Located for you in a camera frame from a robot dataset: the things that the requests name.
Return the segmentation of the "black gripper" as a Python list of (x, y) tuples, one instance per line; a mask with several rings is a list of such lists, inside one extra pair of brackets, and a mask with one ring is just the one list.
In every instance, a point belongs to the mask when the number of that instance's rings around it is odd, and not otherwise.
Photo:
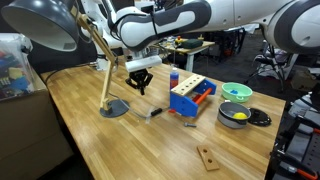
[(125, 82), (134, 89), (146, 88), (151, 80), (153, 75), (149, 73), (146, 69), (138, 70), (135, 72), (129, 73), (129, 78)]

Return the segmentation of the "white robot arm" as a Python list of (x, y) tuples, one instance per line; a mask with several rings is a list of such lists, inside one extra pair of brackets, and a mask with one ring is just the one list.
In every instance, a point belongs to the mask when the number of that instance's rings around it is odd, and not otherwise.
[(320, 52), (320, 0), (191, 0), (151, 14), (134, 6), (115, 10), (110, 0), (81, 4), (114, 46), (132, 51), (171, 35), (258, 24), (267, 42), (286, 52)]

